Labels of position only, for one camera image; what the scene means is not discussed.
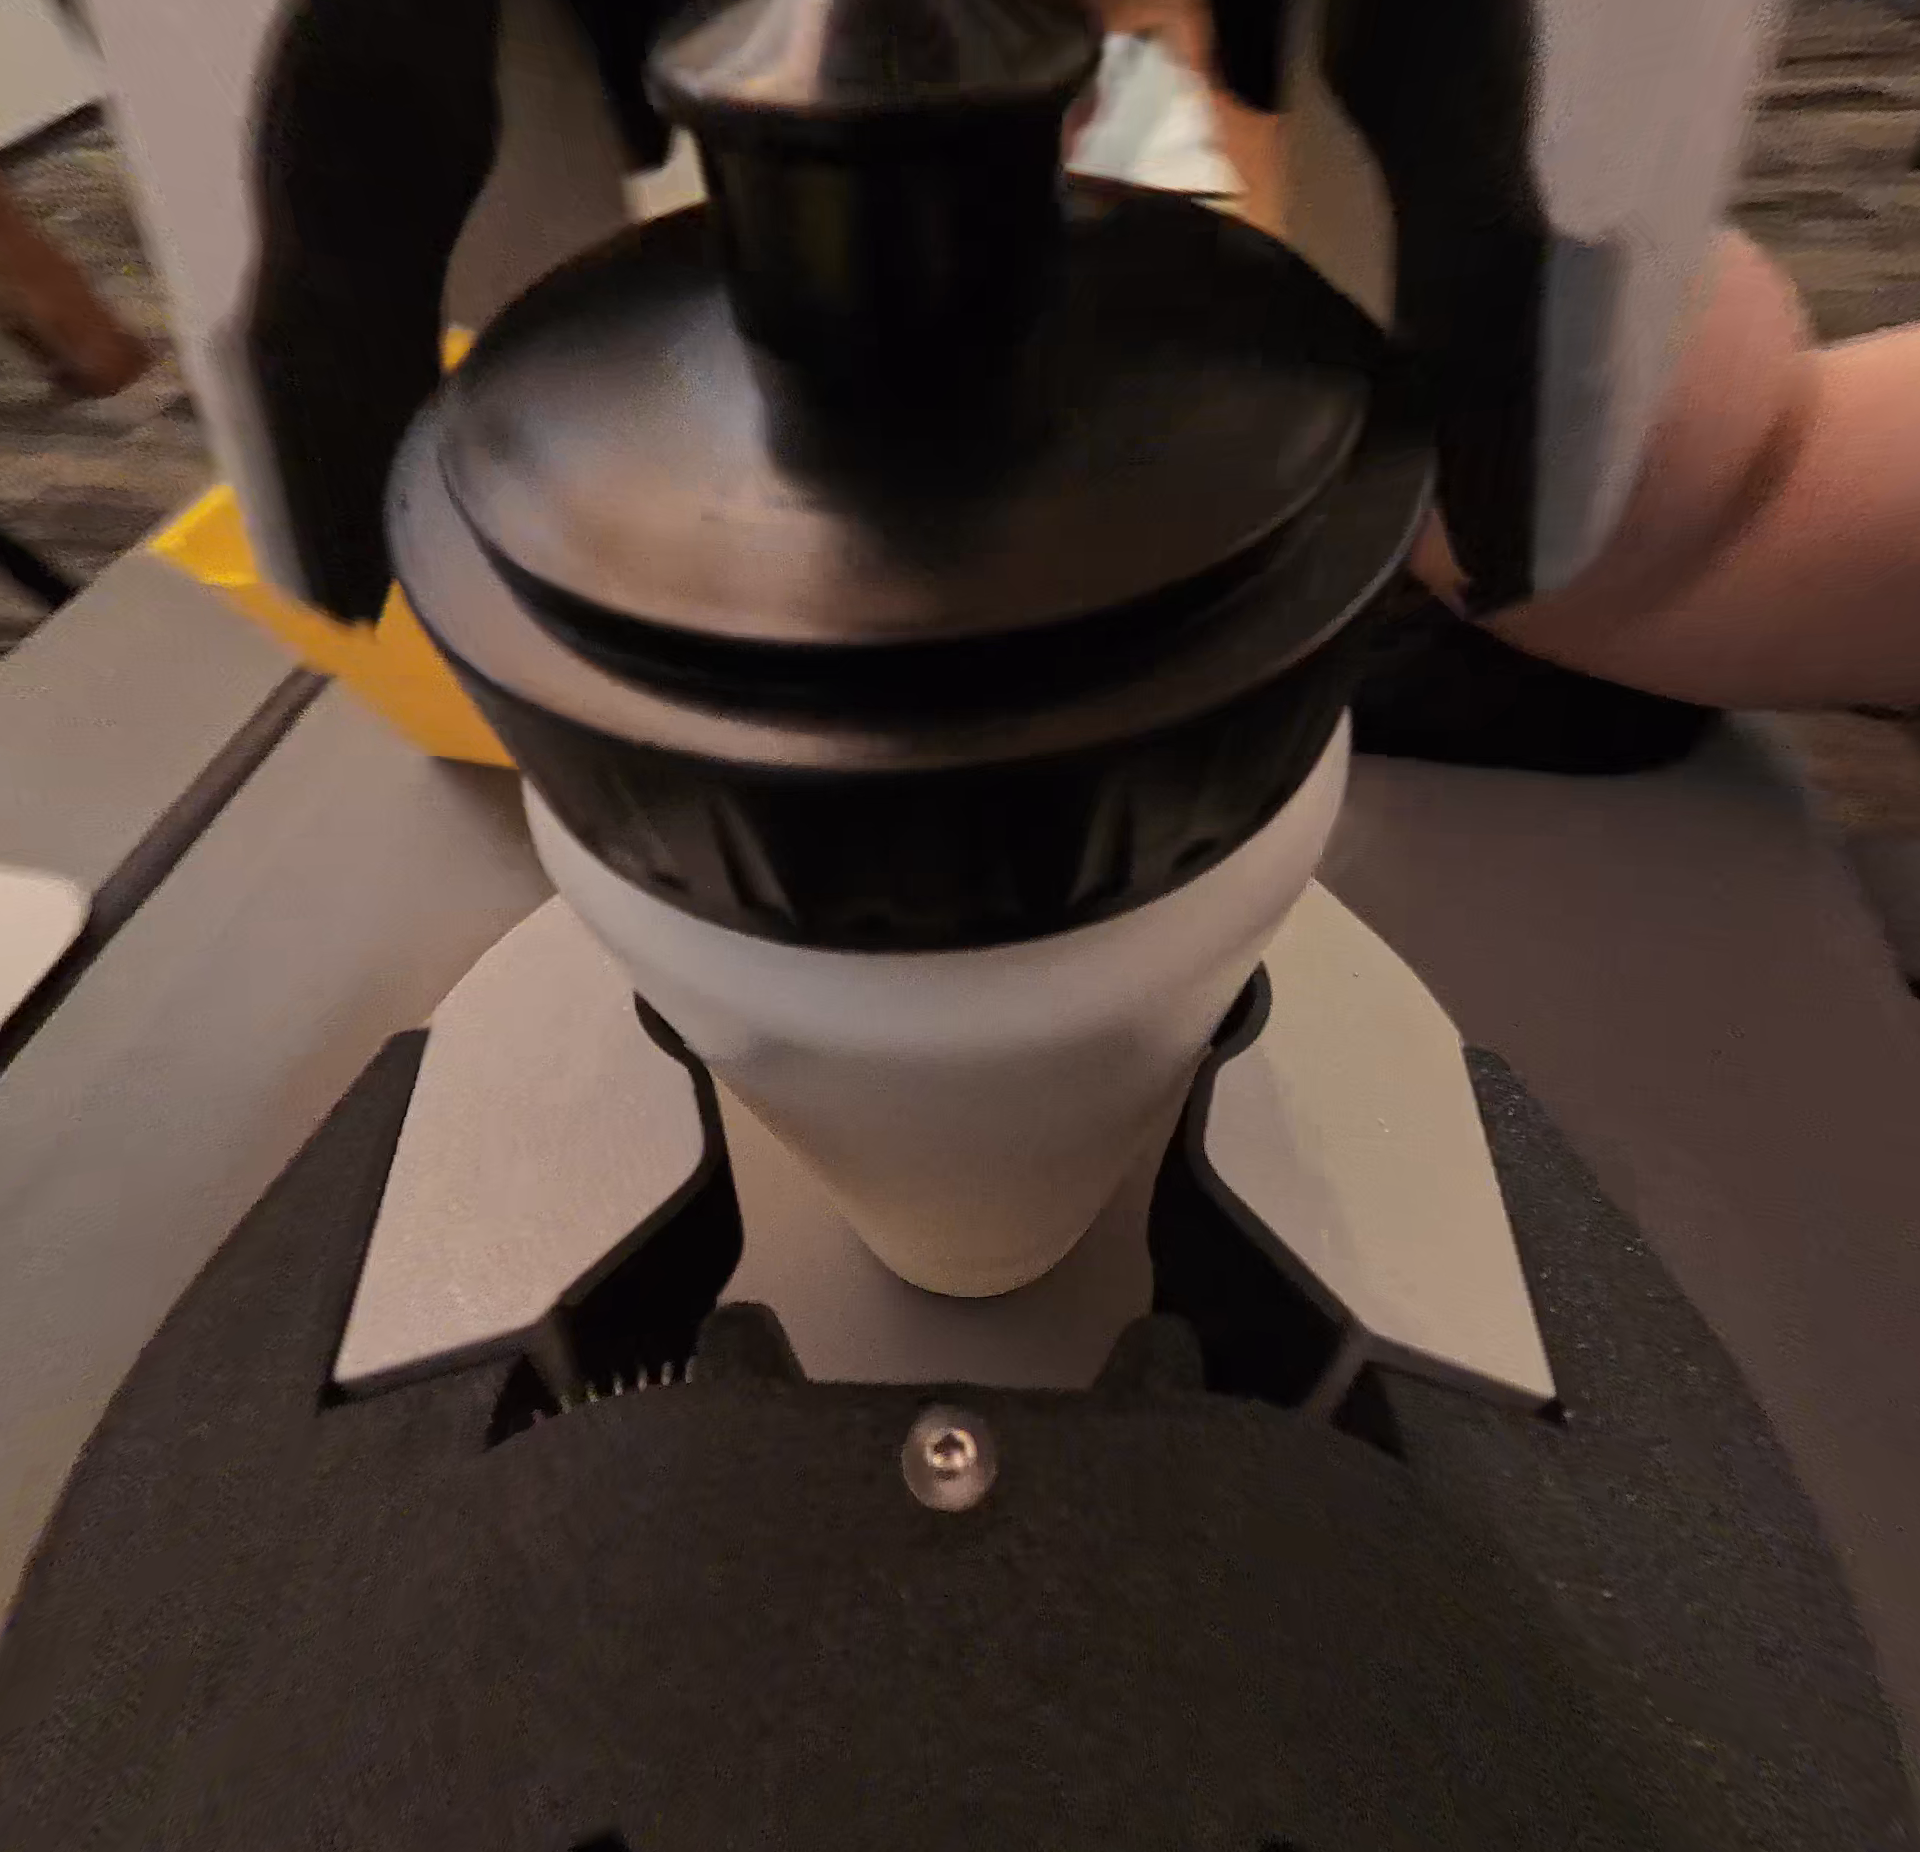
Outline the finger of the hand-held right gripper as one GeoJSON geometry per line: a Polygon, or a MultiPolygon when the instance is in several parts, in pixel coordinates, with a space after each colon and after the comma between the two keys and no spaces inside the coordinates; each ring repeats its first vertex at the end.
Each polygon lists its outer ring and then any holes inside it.
{"type": "Polygon", "coordinates": [[[86,0],[264,577],[367,623],[496,586],[439,486],[439,334],[625,227],[692,0],[86,0]]]}
{"type": "Polygon", "coordinates": [[[1617,526],[1779,0],[1319,0],[1319,273],[1414,359],[1468,610],[1617,526]]]}

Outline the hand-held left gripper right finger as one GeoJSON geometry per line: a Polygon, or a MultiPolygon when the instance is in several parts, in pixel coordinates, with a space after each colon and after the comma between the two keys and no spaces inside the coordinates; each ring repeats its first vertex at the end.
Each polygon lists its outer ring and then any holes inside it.
{"type": "Polygon", "coordinates": [[[1220,1022],[1150,1197],[1152,1310],[1211,1389],[1340,1408],[1367,1370],[1556,1402],[1468,1051],[1308,888],[1220,1022]]]}

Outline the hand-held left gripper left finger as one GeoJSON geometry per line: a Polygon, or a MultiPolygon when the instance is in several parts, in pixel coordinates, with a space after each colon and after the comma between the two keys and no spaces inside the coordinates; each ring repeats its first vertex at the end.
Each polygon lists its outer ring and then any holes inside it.
{"type": "Polygon", "coordinates": [[[706,1068],[550,897],[433,1012],[334,1383],[612,1394],[692,1357],[740,1246],[706,1068]]]}

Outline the white plastic bottle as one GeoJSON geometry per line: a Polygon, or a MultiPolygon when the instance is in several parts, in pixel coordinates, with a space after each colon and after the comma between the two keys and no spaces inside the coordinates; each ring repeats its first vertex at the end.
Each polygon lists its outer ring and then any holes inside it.
{"type": "Polygon", "coordinates": [[[623,884],[521,785],[544,875],[633,997],[811,1170],[903,1283],[985,1297],[1054,1272],[1176,1106],[1308,888],[1349,769],[1340,711],[1294,796],[1199,879],[967,954],[826,954],[623,884]]]}

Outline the yellow plastic bin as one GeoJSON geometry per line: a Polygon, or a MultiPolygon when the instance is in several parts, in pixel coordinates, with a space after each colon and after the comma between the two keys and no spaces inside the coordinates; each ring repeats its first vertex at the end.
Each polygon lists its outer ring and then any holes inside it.
{"type": "Polygon", "coordinates": [[[242,502],[230,485],[207,485],[137,546],[229,610],[264,626],[296,667],[345,685],[406,749],[514,776],[512,751],[455,685],[394,582],[372,623],[334,619],[318,604],[276,587],[254,568],[242,502]]]}

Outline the black bottle lid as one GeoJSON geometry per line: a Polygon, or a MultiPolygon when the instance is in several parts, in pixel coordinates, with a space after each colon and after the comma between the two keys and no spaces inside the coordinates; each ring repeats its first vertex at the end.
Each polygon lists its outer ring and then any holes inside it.
{"type": "Polygon", "coordinates": [[[1300,789],[1433,486],[1406,357],[1190,197],[1066,176],[1081,0],[725,0],[706,201],[519,293],[385,543],[623,884],[836,954],[1019,946],[1300,789]]]}

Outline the wooden furniture leg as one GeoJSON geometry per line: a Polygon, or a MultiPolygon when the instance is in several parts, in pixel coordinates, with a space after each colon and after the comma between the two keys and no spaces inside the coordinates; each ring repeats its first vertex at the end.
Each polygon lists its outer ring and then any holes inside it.
{"type": "Polygon", "coordinates": [[[154,351],[95,298],[5,182],[5,328],[76,399],[112,399],[144,379],[154,351]]]}

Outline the black textured pad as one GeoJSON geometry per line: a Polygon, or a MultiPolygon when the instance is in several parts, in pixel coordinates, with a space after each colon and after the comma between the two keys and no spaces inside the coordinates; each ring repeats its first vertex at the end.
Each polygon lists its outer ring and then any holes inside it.
{"type": "Polygon", "coordinates": [[[1686,759],[1718,710],[1523,653],[1402,582],[1356,688],[1349,745],[1372,759],[1633,778],[1686,759]]]}

